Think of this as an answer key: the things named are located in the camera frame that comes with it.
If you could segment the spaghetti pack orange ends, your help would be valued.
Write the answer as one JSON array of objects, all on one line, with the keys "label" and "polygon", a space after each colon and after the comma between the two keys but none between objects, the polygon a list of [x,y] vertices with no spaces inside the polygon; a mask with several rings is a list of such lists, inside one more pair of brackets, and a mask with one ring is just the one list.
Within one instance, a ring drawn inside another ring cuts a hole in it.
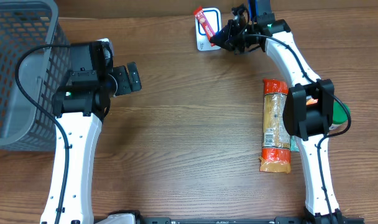
[{"label": "spaghetti pack orange ends", "polygon": [[264,110],[261,172],[291,172],[291,136],[285,129],[283,112],[288,93],[280,80],[264,80]]}]

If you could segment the orange tissue pack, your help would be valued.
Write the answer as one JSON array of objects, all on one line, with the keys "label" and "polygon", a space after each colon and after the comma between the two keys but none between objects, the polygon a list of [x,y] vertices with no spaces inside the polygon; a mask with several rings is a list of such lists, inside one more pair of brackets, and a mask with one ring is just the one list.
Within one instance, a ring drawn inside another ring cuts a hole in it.
[{"label": "orange tissue pack", "polygon": [[314,98],[310,97],[310,98],[307,98],[306,105],[314,105],[317,102],[318,102],[318,99],[314,99]]}]

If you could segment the teal tissue pack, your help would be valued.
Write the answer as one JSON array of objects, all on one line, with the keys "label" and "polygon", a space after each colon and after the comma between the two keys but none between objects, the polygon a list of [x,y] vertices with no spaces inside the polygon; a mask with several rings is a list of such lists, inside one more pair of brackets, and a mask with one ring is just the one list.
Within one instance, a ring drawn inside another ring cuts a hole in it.
[{"label": "teal tissue pack", "polygon": [[292,152],[299,152],[300,151],[299,148],[298,148],[295,136],[292,136],[291,139],[290,139],[290,150]]}]

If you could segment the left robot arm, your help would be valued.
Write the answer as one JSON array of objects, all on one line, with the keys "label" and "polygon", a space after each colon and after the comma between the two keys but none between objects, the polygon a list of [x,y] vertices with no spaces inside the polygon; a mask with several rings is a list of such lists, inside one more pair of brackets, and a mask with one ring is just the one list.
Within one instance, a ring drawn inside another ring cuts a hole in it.
[{"label": "left robot arm", "polygon": [[83,116],[82,112],[65,113],[57,121],[67,134],[69,149],[59,129],[53,174],[48,200],[40,222],[51,224],[57,217],[59,200],[63,200],[60,223],[93,223],[91,202],[93,164],[102,121],[94,114]]}]

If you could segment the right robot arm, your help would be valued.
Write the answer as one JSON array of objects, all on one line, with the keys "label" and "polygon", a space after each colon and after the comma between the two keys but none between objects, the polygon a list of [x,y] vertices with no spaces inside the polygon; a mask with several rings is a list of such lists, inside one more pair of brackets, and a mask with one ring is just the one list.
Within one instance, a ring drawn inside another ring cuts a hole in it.
[{"label": "right robot arm", "polygon": [[329,128],[338,101],[330,79],[322,80],[306,63],[284,20],[248,24],[230,20],[210,38],[228,51],[256,45],[272,59],[289,86],[283,123],[299,144],[306,186],[304,223],[344,223],[334,195],[328,160]]}]

